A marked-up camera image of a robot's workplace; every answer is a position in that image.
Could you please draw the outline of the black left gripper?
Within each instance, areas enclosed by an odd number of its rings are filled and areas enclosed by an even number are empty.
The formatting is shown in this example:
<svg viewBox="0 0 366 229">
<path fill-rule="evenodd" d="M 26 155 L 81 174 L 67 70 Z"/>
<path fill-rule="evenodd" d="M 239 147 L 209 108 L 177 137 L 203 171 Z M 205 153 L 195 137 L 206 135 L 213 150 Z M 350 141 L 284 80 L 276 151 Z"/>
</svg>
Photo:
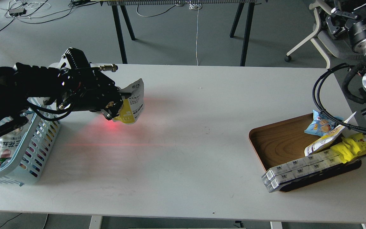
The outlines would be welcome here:
<svg viewBox="0 0 366 229">
<path fill-rule="evenodd" d="M 116 72 L 116 64 L 92 65 L 84 52 L 68 48 L 57 68 L 60 97 L 56 100 L 59 110 L 101 112 L 107 120 L 119 116 L 123 100 L 132 96 L 131 92 L 120 92 L 115 81 L 104 71 Z"/>
</svg>

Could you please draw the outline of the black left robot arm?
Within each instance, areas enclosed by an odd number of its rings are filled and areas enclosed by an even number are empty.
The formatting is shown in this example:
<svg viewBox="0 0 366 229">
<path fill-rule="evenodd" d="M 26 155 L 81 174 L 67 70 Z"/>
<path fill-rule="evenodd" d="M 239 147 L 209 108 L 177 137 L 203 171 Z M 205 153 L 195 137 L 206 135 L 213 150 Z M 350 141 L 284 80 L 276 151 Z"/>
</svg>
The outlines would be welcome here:
<svg viewBox="0 0 366 229">
<path fill-rule="evenodd" d="M 58 67 L 0 67 L 0 137 L 24 126 L 28 109 L 46 121 L 74 111 L 100 111 L 107 120 L 119 116 L 132 93 L 103 74 L 117 69 L 115 64 L 92 67 L 82 50 L 71 47 Z"/>
</svg>

